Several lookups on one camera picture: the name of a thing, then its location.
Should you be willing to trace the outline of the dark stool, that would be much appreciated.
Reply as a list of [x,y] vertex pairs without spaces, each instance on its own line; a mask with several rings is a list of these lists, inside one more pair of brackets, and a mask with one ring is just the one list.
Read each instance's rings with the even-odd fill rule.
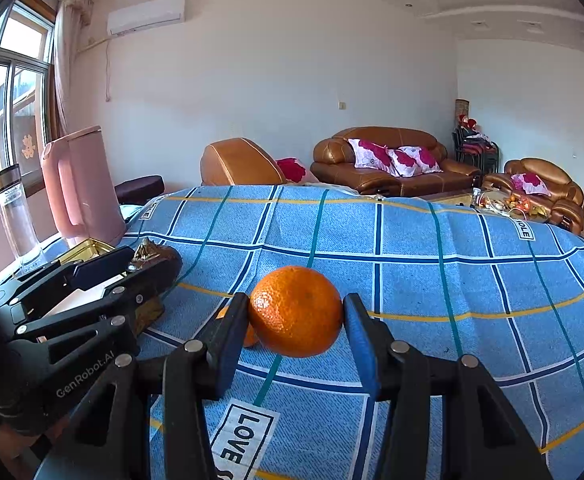
[[121,205],[144,205],[165,191],[161,176],[147,176],[125,181],[114,188]]

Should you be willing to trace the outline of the pink curtain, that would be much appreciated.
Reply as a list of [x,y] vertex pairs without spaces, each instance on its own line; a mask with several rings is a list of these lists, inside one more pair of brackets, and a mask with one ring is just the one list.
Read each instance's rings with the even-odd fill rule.
[[54,92],[59,118],[59,136],[70,132],[68,115],[71,104],[72,66],[80,32],[91,22],[92,0],[58,0],[54,22],[53,65]]

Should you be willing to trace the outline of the clear glass water bottle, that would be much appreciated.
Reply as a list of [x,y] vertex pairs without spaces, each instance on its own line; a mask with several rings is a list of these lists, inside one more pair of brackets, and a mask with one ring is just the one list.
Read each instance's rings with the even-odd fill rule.
[[0,171],[0,218],[15,260],[21,266],[28,266],[40,256],[42,250],[18,164]]

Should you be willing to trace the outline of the blue plaid tablecloth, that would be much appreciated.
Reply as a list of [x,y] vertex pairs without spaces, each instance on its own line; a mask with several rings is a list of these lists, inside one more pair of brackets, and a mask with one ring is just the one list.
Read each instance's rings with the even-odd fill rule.
[[[181,255],[178,286],[140,339],[145,356],[192,336],[238,292],[307,266],[430,356],[477,356],[550,473],[584,471],[584,238],[418,198],[309,186],[202,186],[152,200],[122,242]],[[222,479],[369,479],[388,408],[363,391],[345,336],[308,359],[242,352],[205,410]]]

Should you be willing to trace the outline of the window with frame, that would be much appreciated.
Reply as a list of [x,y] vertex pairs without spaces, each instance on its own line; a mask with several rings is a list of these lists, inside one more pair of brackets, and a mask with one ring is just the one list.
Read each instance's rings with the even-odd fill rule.
[[16,0],[0,17],[0,170],[20,166],[40,176],[40,153],[49,140],[47,84],[53,23]]

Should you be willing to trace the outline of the stacked dark chairs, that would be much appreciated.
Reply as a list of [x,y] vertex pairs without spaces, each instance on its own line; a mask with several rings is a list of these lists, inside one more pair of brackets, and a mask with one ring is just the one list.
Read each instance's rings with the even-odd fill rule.
[[496,172],[500,164],[500,148],[482,131],[475,119],[459,115],[452,132],[454,154],[457,162],[475,166],[483,174]]

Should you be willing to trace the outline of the gold metal tin box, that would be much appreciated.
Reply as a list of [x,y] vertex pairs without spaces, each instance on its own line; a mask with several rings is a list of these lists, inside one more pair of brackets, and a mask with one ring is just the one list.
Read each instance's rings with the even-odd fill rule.
[[148,238],[143,238],[132,256],[127,249],[128,247],[121,247],[98,258],[79,263],[68,283],[70,291],[47,313],[47,316],[101,299],[113,284],[122,284],[141,270],[149,269],[151,263],[167,257],[162,247]]

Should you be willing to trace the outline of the pink electric kettle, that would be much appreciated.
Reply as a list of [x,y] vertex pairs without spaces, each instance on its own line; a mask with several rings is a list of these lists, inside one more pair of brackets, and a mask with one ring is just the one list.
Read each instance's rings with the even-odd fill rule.
[[48,143],[40,163],[54,223],[68,245],[87,238],[117,245],[126,226],[101,128],[85,128]]

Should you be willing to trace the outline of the brown leather three-seat sofa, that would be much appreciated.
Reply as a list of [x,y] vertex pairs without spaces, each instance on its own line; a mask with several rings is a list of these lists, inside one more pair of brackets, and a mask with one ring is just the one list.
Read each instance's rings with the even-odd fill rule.
[[414,129],[354,127],[313,149],[311,172],[361,195],[414,197],[480,185],[474,166],[450,158],[435,136]]

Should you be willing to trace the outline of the floral pillow on sofa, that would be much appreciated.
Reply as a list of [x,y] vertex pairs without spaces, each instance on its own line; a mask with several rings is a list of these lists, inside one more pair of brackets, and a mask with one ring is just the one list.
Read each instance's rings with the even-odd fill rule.
[[392,177],[399,176],[386,146],[365,139],[348,139],[347,142],[353,149],[356,169],[373,169]]

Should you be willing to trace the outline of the large orange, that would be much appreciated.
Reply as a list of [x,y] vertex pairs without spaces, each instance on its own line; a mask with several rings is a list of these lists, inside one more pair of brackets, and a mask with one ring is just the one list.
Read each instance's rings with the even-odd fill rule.
[[249,295],[249,322],[258,340],[281,356],[319,356],[341,332],[341,296],[323,274],[283,266],[265,275]]

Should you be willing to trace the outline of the white wall air conditioner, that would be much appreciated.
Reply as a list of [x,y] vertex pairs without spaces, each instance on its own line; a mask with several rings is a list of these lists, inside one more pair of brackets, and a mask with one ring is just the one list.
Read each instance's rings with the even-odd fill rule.
[[152,0],[112,11],[106,22],[109,36],[121,36],[185,21],[185,0]]

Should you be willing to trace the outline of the dark mangosteen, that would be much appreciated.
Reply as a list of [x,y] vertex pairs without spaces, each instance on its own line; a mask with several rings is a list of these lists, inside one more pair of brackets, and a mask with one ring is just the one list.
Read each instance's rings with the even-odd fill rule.
[[141,243],[135,249],[132,263],[144,264],[152,259],[171,259],[173,258],[173,249],[164,245],[158,245],[147,237],[141,240]]

